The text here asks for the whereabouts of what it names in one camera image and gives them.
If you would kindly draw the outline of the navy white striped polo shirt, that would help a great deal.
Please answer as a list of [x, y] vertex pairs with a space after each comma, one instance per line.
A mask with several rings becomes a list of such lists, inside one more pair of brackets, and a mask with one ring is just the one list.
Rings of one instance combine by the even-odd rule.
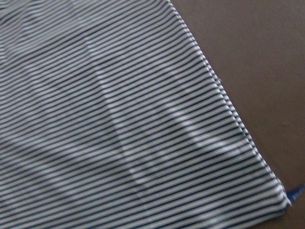
[[1, 1], [1, 228], [244, 229], [289, 204], [170, 1]]

